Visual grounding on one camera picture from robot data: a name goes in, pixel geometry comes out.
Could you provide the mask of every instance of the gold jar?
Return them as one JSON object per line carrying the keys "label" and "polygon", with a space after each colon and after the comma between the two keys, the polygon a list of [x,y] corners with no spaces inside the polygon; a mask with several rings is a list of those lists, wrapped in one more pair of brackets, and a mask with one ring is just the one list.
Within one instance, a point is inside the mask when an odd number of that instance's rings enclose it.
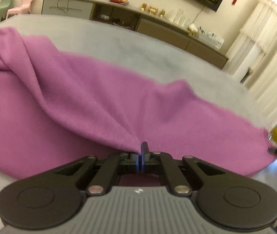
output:
{"label": "gold jar", "polygon": [[163,17],[165,13],[166,13],[166,11],[165,11],[165,10],[162,10],[162,11],[160,12],[160,17]]}
{"label": "gold jar", "polygon": [[145,11],[147,8],[147,3],[143,3],[141,7],[141,11]]}
{"label": "gold jar", "polygon": [[154,14],[154,15],[156,15],[157,12],[158,12],[158,8],[156,8],[155,6],[150,6],[149,9],[148,9],[148,11],[149,11],[149,14]]}

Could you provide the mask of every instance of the gray cabinet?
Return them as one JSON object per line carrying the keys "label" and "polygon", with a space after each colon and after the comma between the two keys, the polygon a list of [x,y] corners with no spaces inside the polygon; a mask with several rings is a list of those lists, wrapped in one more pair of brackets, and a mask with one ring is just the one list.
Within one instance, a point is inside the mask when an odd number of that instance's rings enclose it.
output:
{"label": "gray cabinet", "polygon": [[219,69],[222,69],[227,62],[227,58],[224,55],[192,39],[190,39],[185,51],[211,63]]}
{"label": "gray cabinet", "polygon": [[165,25],[161,22],[156,22],[152,19],[141,17],[136,31],[151,36],[155,39],[162,40],[173,46],[179,47],[211,63],[217,68],[222,69],[227,62],[227,58],[218,51],[206,46],[199,40],[188,36],[179,29]]}
{"label": "gray cabinet", "polygon": [[170,29],[161,23],[155,23],[145,18],[140,20],[136,31],[184,50],[189,43],[189,38],[187,36],[184,36],[176,30]]}
{"label": "gray cabinet", "polygon": [[93,3],[77,0],[43,0],[42,13],[89,19]]}

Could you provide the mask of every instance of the metal pin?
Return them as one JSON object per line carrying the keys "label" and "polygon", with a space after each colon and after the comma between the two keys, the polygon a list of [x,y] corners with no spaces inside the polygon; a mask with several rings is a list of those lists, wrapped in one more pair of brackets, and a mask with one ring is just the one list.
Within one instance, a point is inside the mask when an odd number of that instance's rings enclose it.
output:
{"label": "metal pin", "polygon": [[176,186],[174,188],[175,192],[179,193],[179,194],[186,194],[186,193],[189,193],[191,190],[188,186],[183,186],[183,185],[180,185],[180,186]]}
{"label": "metal pin", "polygon": [[90,186],[88,188],[88,191],[91,194],[99,194],[99,193],[102,193],[104,191],[104,188],[102,186],[95,185],[95,186]]}

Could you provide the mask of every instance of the cable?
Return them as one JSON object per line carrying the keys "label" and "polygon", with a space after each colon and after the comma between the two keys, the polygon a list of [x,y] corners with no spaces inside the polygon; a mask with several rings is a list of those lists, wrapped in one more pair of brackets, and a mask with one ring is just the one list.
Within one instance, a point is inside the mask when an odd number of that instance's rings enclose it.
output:
{"label": "cable", "polygon": [[193,24],[196,21],[196,19],[198,18],[199,14],[203,11],[204,8],[205,8],[205,6],[203,6],[201,11],[198,12],[197,16],[195,17],[194,21],[192,21],[191,24]]}
{"label": "cable", "polygon": [[59,2],[59,1],[60,1],[60,0],[57,1],[57,7],[58,7],[60,10],[64,11],[64,13],[67,13],[67,12],[69,11],[69,8],[68,8],[69,0],[67,0],[67,11],[63,10],[62,8],[60,8],[60,7],[58,6],[58,2]]}
{"label": "cable", "polygon": [[111,17],[111,15],[113,14],[113,12],[114,12],[114,6],[113,6],[113,9],[111,10],[111,14],[110,14],[109,17]]}

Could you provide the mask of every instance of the round black pad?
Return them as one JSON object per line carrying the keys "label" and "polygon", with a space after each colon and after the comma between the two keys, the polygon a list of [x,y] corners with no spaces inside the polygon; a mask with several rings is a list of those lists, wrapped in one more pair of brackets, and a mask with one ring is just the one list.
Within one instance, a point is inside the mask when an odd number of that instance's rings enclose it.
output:
{"label": "round black pad", "polygon": [[260,182],[246,179],[242,186],[218,180],[204,185],[196,203],[208,219],[237,231],[259,230],[277,219],[277,192]]}
{"label": "round black pad", "polygon": [[31,187],[22,191],[18,201],[28,208],[41,208],[54,200],[54,192],[47,187]]}
{"label": "round black pad", "polygon": [[81,202],[75,186],[26,179],[0,192],[0,217],[16,228],[42,230],[66,222],[79,210]]}
{"label": "round black pad", "polygon": [[260,202],[257,192],[246,187],[232,187],[225,191],[224,199],[231,205],[240,208],[254,207]]}

